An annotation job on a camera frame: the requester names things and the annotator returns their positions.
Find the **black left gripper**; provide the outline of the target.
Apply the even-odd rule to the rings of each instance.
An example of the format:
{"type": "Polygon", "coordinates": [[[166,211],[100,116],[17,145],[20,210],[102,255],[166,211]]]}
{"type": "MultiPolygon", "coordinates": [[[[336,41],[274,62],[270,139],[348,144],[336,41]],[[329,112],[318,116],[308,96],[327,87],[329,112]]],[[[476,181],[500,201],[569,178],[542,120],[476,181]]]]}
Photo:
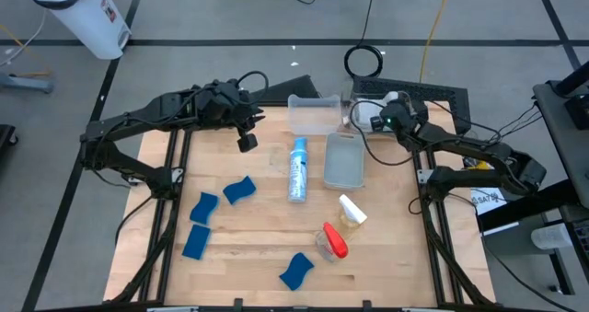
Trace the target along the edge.
{"type": "Polygon", "coordinates": [[[239,90],[236,79],[214,80],[200,92],[201,123],[204,127],[235,126],[239,135],[247,135],[254,121],[266,118],[263,111],[253,113],[248,101],[248,92],[239,90]]]}

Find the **blue kitchen sponge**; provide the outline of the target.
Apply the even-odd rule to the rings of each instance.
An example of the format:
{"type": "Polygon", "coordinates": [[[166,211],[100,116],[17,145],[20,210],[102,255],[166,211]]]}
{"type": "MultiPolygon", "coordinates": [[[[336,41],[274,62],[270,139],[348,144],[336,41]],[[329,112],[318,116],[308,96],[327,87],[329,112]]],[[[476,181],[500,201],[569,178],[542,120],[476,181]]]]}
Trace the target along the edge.
{"type": "Polygon", "coordinates": [[[223,194],[229,203],[234,205],[236,202],[252,196],[256,190],[257,187],[253,180],[249,176],[246,176],[239,182],[227,185],[223,189],[223,194]]]}
{"type": "Polygon", "coordinates": [[[291,291],[295,291],[300,288],[306,275],[314,267],[313,262],[304,253],[298,252],[292,257],[288,267],[279,275],[279,278],[291,291]]]}
{"type": "Polygon", "coordinates": [[[182,251],[184,257],[201,260],[207,247],[211,229],[202,225],[193,225],[182,251]]]}
{"type": "Polygon", "coordinates": [[[219,204],[219,197],[207,192],[202,192],[200,200],[190,213],[190,220],[197,224],[209,225],[210,219],[219,204]]]}

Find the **light blue air freshener bottle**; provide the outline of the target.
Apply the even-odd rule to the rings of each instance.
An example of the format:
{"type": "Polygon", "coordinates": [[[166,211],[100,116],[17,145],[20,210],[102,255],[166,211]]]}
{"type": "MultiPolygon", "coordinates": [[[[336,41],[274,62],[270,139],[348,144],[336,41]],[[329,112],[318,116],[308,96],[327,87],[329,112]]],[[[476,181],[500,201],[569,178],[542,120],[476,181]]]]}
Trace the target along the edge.
{"type": "Polygon", "coordinates": [[[298,137],[294,140],[294,149],[290,154],[289,191],[290,202],[306,200],[307,185],[307,139],[298,137]]]}

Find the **clear spray bottle white trigger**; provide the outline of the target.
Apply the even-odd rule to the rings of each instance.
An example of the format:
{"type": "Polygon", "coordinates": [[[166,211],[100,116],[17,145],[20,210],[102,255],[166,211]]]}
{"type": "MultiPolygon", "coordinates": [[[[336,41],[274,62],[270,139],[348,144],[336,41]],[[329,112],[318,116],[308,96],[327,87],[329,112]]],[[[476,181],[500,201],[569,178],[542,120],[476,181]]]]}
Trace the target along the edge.
{"type": "Polygon", "coordinates": [[[339,204],[339,218],[344,229],[357,229],[367,220],[367,215],[345,194],[339,197],[339,204]]]}

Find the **Windex spray bottle red trigger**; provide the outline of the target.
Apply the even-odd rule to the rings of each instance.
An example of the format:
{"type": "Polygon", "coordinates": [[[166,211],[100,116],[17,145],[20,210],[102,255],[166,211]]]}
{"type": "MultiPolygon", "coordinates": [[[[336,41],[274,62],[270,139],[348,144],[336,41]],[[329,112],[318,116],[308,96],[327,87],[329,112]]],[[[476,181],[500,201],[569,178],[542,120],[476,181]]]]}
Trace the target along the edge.
{"type": "Polygon", "coordinates": [[[319,254],[327,261],[335,262],[346,258],[349,248],[335,227],[326,222],[316,235],[316,247],[319,254]]]}

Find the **black perforated panel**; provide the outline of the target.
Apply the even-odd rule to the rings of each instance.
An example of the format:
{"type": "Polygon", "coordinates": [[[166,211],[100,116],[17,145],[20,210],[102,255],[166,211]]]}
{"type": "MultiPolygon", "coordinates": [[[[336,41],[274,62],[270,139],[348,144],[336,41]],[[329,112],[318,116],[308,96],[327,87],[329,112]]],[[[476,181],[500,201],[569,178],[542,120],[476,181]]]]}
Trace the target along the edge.
{"type": "Polygon", "coordinates": [[[468,91],[460,87],[446,87],[430,84],[391,80],[376,77],[356,77],[353,80],[351,98],[383,98],[389,91],[406,91],[412,99],[420,101],[446,101],[456,119],[454,126],[458,134],[471,129],[468,91]]]}

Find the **black flat panel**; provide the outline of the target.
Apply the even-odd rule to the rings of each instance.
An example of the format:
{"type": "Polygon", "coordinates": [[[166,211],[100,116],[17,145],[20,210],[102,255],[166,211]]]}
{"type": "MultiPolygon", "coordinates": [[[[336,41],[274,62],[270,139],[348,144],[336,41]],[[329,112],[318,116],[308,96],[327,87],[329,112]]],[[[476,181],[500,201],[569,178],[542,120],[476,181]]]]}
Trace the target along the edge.
{"type": "Polygon", "coordinates": [[[262,96],[259,105],[286,107],[288,98],[291,95],[296,95],[299,98],[319,98],[319,93],[311,77],[309,75],[301,75],[269,87],[268,91],[262,96]]]}

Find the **large clear plastic bin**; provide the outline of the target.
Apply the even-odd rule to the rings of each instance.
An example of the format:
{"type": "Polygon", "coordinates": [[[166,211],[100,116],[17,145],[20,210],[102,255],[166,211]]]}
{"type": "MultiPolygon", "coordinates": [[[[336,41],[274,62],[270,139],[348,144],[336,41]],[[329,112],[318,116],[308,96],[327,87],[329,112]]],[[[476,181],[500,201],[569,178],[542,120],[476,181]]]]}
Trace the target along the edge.
{"type": "MultiPolygon", "coordinates": [[[[354,121],[352,113],[354,108],[360,104],[360,102],[356,102],[355,100],[357,98],[368,98],[368,99],[381,99],[384,96],[375,96],[375,95],[368,95],[368,96],[351,96],[349,99],[349,104],[345,105],[346,110],[344,111],[344,115],[342,117],[342,124],[346,127],[346,128],[353,128],[352,125],[352,121],[354,121]]],[[[398,91],[398,100],[403,100],[405,101],[409,106],[410,106],[410,111],[412,114],[416,115],[417,111],[415,109],[415,107],[413,106],[412,102],[411,102],[411,98],[410,95],[405,92],[405,91],[398,91]]]]}

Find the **small clear plastic bin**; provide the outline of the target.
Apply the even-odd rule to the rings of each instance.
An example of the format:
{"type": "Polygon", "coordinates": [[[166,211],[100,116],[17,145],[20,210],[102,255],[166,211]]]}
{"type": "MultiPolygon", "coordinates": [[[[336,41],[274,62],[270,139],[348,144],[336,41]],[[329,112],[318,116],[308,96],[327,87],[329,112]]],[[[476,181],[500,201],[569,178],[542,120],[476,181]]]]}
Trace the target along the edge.
{"type": "Polygon", "coordinates": [[[342,123],[341,98],[300,98],[290,95],[287,99],[287,119],[295,135],[327,135],[336,132],[342,123]]]}

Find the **grey plastic bin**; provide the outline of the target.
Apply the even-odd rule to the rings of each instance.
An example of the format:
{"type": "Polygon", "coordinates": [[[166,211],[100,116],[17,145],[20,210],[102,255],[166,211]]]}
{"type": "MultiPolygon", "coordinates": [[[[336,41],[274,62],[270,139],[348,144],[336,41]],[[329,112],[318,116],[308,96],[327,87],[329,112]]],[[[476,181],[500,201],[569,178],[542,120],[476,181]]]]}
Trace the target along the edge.
{"type": "Polygon", "coordinates": [[[359,134],[330,133],[326,139],[324,184],[352,191],[364,185],[364,141],[359,134]]]}

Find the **white paper label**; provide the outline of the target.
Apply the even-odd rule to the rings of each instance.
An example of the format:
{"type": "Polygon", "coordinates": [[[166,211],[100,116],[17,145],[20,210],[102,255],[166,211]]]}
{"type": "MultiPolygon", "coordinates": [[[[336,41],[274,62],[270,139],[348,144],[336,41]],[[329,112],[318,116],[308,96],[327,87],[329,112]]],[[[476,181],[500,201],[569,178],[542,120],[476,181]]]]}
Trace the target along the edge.
{"type": "Polygon", "coordinates": [[[471,200],[476,205],[478,215],[507,204],[498,188],[472,188],[470,191],[471,200]]]}

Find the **grey equipment cart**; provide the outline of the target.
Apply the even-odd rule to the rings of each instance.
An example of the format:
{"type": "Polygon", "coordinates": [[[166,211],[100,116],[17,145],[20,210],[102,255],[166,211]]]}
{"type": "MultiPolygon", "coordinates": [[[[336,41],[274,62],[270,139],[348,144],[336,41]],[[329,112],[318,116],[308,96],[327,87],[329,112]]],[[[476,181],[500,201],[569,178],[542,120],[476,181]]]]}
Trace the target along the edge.
{"type": "Polygon", "coordinates": [[[580,204],[589,209],[589,130],[575,127],[564,107],[566,99],[547,82],[535,85],[533,93],[580,204]]]}

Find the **white trash bin black rim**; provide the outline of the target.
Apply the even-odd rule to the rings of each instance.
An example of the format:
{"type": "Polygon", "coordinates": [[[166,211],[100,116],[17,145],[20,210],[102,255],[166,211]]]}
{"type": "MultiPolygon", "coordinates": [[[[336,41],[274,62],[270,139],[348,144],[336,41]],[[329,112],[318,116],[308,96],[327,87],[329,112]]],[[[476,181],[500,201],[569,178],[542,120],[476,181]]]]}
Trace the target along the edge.
{"type": "Polygon", "coordinates": [[[48,9],[97,58],[114,60],[132,33],[113,0],[33,0],[48,9]]]}

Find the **grey stand base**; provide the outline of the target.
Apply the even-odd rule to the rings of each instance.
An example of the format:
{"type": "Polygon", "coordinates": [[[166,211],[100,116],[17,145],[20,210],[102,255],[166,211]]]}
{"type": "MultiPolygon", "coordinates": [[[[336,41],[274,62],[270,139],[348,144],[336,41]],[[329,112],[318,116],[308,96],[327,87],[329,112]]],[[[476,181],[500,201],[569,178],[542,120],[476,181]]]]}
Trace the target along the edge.
{"type": "Polygon", "coordinates": [[[28,89],[50,94],[53,91],[53,84],[51,81],[32,77],[18,77],[0,72],[0,88],[28,89]]]}

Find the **black furniture piece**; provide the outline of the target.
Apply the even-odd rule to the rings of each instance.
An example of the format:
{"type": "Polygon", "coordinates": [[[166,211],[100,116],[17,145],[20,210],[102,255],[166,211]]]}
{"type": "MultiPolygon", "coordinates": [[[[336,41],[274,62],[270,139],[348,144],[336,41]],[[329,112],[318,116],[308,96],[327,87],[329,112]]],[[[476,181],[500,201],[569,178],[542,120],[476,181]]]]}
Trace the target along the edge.
{"type": "Polygon", "coordinates": [[[0,165],[18,142],[16,127],[9,124],[0,124],[0,165]]]}

